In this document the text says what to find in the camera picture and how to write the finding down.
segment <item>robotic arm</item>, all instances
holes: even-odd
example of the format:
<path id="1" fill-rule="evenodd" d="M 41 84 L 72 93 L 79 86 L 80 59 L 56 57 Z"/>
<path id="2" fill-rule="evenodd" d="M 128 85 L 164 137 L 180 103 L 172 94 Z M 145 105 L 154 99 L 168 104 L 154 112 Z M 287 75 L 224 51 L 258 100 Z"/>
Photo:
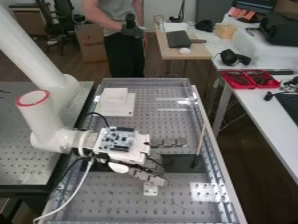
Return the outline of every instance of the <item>robotic arm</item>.
<path id="1" fill-rule="evenodd" d="M 162 160 L 150 151 L 149 135 L 121 127 L 103 128 L 100 133 L 64 127 L 59 113 L 79 92 L 79 82 L 59 71 L 1 5 L 0 33 L 0 49 L 40 89 L 16 101 L 32 129 L 33 147 L 65 154 L 75 148 L 79 156 L 93 157 L 115 172 L 164 186 Z"/>

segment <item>red tray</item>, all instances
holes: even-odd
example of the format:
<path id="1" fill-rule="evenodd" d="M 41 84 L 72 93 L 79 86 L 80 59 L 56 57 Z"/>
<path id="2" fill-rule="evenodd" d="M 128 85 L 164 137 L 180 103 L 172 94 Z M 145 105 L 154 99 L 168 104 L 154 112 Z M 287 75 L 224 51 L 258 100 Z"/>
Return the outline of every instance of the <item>red tray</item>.
<path id="1" fill-rule="evenodd" d="M 262 71 L 262 70 L 248 70 L 244 71 L 245 75 L 248 75 L 248 77 L 252 79 L 252 81 L 256 83 L 257 88 L 260 89 L 276 89 L 280 88 L 281 83 L 272 77 L 272 75 Z M 266 84 L 260 84 L 256 82 L 256 78 L 253 77 L 253 75 L 250 73 L 261 73 L 260 76 L 264 77 L 265 79 L 272 79 L 266 82 Z"/>
<path id="2" fill-rule="evenodd" d="M 233 89 L 256 89 L 256 83 L 242 71 L 222 71 L 221 76 Z"/>

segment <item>cable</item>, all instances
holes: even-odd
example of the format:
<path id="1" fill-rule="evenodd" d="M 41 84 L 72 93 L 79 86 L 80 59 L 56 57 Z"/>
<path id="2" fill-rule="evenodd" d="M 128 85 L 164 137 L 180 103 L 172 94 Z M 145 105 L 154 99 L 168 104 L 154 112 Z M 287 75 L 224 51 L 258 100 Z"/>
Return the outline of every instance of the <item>cable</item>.
<path id="1" fill-rule="evenodd" d="M 39 220 L 41 220 L 41 219 L 44 219 L 44 218 L 52 216 L 52 215 L 56 214 L 57 212 L 60 212 L 60 211 L 65 208 L 65 206 L 69 204 L 69 202 L 71 202 L 72 199 L 75 198 L 75 196 L 76 196 L 76 194 L 77 194 L 77 192 L 79 192 L 79 190 L 80 190 L 80 188 L 81 188 L 81 185 L 83 185 L 83 183 L 84 183 L 84 181 L 85 181 L 85 179 L 87 179 L 87 176 L 88 176 L 91 167 L 92 167 L 92 165 L 93 165 L 93 162 L 95 162 L 95 159 L 92 158 L 91 161 L 88 162 L 87 170 L 85 170 L 84 176 L 83 176 L 83 178 L 81 178 L 81 181 L 80 181 L 80 183 L 79 183 L 79 185 L 77 185 L 77 188 L 76 188 L 76 190 L 75 190 L 72 196 L 71 196 L 69 199 L 67 200 L 67 202 L 65 202 L 65 203 L 64 203 L 56 210 L 53 210 L 53 211 L 49 212 L 48 214 L 41 215 L 40 217 L 37 217 L 36 219 L 33 219 L 33 224 L 36 224 Z"/>
<path id="2" fill-rule="evenodd" d="M 72 162 L 72 164 L 69 165 L 69 167 L 65 169 L 63 175 L 60 176 L 59 181 L 56 182 L 55 187 L 52 188 L 53 190 L 57 188 L 57 186 L 59 186 L 59 184 L 61 183 L 64 177 L 67 176 L 68 172 L 71 171 L 71 169 L 73 168 L 73 166 L 77 164 L 77 162 L 81 161 L 81 160 L 85 160 L 85 159 L 87 159 L 85 157 L 81 157 L 81 158 L 77 158 L 77 159 Z"/>
<path id="3" fill-rule="evenodd" d="M 107 127 L 109 127 L 108 120 L 107 120 L 105 116 L 101 115 L 100 113 L 89 112 L 89 113 L 87 113 L 87 117 L 88 117 L 89 115 L 93 115 L 93 114 L 97 115 L 97 116 L 100 116 L 100 117 L 104 119 L 104 121 L 105 121 L 105 125 L 107 125 Z"/>
<path id="4" fill-rule="evenodd" d="M 87 155 L 84 153 L 84 150 L 83 150 L 83 145 L 84 145 L 84 142 L 85 142 L 87 135 L 89 133 L 91 133 L 91 130 L 87 130 L 85 132 L 83 132 L 81 137 L 80 137 L 80 140 L 79 140 L 77 151 L 79 151 L 79 155 L 81 157 L 87 157 Z"/>
<path id="5" fill-rule="evenodd" d="M 210 82 L 210 76 L 212 76 L 212 65 L 213 65 L 213 60 L 216 59 L 216 57 L 220 55 L 221 53 L 216 54 L 216 56 L 212 58 L 212 62 L 209 65 L 209 69 L 208 69 L 208 81 L 206 81 L 206 86 L 205 86 L 205 91 L 204 91 L 204 95 L 202 95 L 202 99 L 206 99 L 206 95 L 208 95 L 208 86 L 209 86 L 209 82 Z"/>
<path id="6" fill-rule="evenodd" d="M 224 129 L 226 129 L 226 128 L 228 128 L 236 121 L 238 121 L 245 115 L 246 115 L 246 113 L 242 114 L 238 118 L 236 118 L 229 124 L 226 124 L 226 126 L 225 126 L 220 131 L 222 131 Z"/>

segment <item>black cable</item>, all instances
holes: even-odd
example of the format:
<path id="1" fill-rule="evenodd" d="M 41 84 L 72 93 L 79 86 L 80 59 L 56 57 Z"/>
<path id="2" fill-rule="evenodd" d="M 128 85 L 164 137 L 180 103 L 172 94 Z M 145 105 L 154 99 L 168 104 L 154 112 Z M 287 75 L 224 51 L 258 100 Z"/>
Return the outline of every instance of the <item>black cable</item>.
<path id="1" fill-rule="evenodd" d="M 146 155 L 146 159 L 162 167 L 162 164 L 160 162 L 157 162 L 154 159 L 152 159 L 148 155 Z"/>
<path id="2" fill-rule="evenodd" d="M 77 159 L 72 162 L 72 164 L 69 165 L 69 167 L 68 167 L 68 168 L 65 169 L 65 171 L 63 172 L 63 175 L 60 176 L 59 181 L 56 182 L 56 184 L 55 184 L 55 186 L 53 186 L 53 188 L 52 188 L 52 189 L 53 189 L 52 191 L 56 190 L 59 184 L 61 183 L 64 177 L 67 176 L 68 172 L 71 171 L 71 169 L 73 168 L 73 166 L 77 164 L 77 162 L 81 161 L 81 160 L 88 160 L 88 159 L 89 159 L 89 157 L 80 157 L 80 158 L 77 158 Z"/>
<path id="3" fill-rule="evenodd" d="M 104 121 L 105 121 L 105 125 L 107 125 L 107 127 L 109 127 L 109 123 L 108 123 L 108 120 L 107 120 L 107 118 L 104 117 L 104 115 L 101 115 L 100 113 L 96 113 L 96 112 L 89 112 L 89 113 L 87 113 L 87 117 L 89 116 L 89 115 L 97 115 L 97 116 L 100 116 L 103 119 L 104 119 Z"/>
<path id="4" fill-rule="evenodd" d="M 209 82 L 210 82 L 210 76 L 212 76 L 212 65 L 213 65 L 213 60 L 216 59 L 216 57 L 220 55 L 221 53 L 216 54 L 216 56 L 212 58 L 212 62 L 209 65 L 209 69 L 208 69 L 208 81 L 206 81 L 206 86 L 205 86 L 205 91 L 204 91 L 204 95 L 202 95 L 202 99 L 206 99 L 206 95 L 208 95 L 208 86 L 209 86 Z"/>
<path id="5" fill-rule="evenodd" d="M 178 15 L 178 18 L 182 20 L 184 20 L 184 11 L 185 11 L 185 0 L 182 1 L 182 5 L 180 8 L 180 15 Z"/>

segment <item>black chair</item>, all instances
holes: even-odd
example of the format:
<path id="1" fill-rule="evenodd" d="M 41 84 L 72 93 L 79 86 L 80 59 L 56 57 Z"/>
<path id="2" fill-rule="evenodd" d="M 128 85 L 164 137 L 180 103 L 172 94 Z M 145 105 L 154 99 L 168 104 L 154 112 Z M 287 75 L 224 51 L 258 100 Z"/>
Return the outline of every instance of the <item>black chair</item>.
<path id="1" fill-rule="evenodd" d="M 73 19 L 73 6 L 69 0 L 55 1 L 55 11 L 49 10 L 48 3 L 44 0 L 36 0 L 36 4 L 40 8 L 45 19 L 45 33 L 51 37 L 47 43 L 45 51 L 55 46 L 59 47 L 60 55 L 64 55 L 64 46 L 71 43 L 76 48 L 79 48 L 75 27 L 80 21 L 85 20 L 85 17 L 80 17 L 79 20 Z"/>

